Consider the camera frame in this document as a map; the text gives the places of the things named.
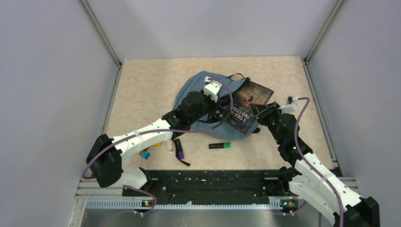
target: book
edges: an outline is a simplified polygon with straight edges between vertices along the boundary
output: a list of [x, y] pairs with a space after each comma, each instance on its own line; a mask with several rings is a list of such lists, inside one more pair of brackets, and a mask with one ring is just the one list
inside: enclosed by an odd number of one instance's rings
[[[245, 135], [256, 120], [251, 104], [266, 105], [273, 93], [273, 90], [267, 87], [250, 80], [246, 81], [233, 95], [233, 109], [226, 122]], [[223, 108], [227, 108], [229, 103], [230, 101], [224, 103]]]

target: marker with green cap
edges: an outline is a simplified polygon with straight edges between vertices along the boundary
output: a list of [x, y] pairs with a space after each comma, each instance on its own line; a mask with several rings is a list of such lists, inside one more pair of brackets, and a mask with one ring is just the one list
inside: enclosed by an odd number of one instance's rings
[[230, 148], [230, 143], [212, 143], [209, 144], [209, 149], [220, 149], [220, 148]]

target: gray-blue fabric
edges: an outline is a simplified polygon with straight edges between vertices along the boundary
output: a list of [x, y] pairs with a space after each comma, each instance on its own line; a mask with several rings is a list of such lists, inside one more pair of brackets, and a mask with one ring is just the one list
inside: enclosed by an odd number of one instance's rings
[[[180, 89], [178, 92], [175, 102], [174, 102], [174, 109], [177, 108], [180, 104], [183, 98], [187, 96], [187, 94], [191, 91], [200, 91], [205, 87], [205, 77], [211, 77], [211, 78], [217, 78], [221, 81], [223, 81], [228, 88], [230, 89], [231, 92], [234, 92], [240, 88], [240, 86], [246, 81], [246, 79], [242, 80], [231, 80], [230, 78], [227, 78], [224, 75], [216, 74], [216, 73], [211, 73], [211, 72], [206, 72], [202, 71], [195, 76], [191, 77], [185, 84], [184, 86]], [[219, 91], [218, 95], [220, 97], [224, 97], [228, 95], [227, 90], [222, 87], [221, 90]], [[208, 119], [207, 116], [204, 116], [201, 120], [206, 121]], [[203, 123], [203, 122], [196, 122], [191, 126], [191, 130], [203, 130], [203, 129], [208, 129], [213, 126], [218, 124], [216, 123]], [[259, 124], [257, 121], [255, 121], [252, 126], [250, 127], [248, 133], [246, 135], [242, 134], [235, 128], [233, 128], [231, 125], [228, 123], [224, 122], [222, 125], [219, 127], [206, 132], [205, 134], [218, 137], [224, 140], [239, 140], [242, 139], [246, 136], [249, 136], [257, 127]]]

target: tabletop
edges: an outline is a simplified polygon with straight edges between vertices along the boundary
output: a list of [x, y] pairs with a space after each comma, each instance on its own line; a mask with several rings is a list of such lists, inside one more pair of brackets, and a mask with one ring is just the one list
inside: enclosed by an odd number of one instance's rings
[[[311, 102], [299, 124], [299, 136], [321, 162], [333, 169], [331, 156], [299, 56], [221, 57], [125, 60], [107, 126], [109, 137], [135, 131], [153, 123], [172, 110], [179, 89], [201, 71], [222, 75], [241, 73], [251, 81], [274, 91], [269, 102], [284, 105], [288, 96], [310, 97]], [[296, 117], [304, 105], [299, 102]], [[279, 169], [289, 167], [277, 150], [267, 127], [241, 140], [227, 141], [202, 133], [179, 137], [186, 166], [169, 153], [166, 145], [151, 147], [148, 160], [140, 155], [125, 164], [145, 169]], [[209, 149], [208, 144], [231, 142], [231, 148]]]

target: white wall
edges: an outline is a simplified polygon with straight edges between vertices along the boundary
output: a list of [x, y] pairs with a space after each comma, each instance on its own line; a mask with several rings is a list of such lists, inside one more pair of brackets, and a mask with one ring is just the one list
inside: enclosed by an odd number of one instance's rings
[[89, 0], [123, 59], [306, 56], [337, 0]]
[[401, 2], [347, 1], [311, 62], [347, 174], [380, 205], [401, 209]]
[[116, 66], [77, 0], [0, 1], [0, 220], [62, 227]]

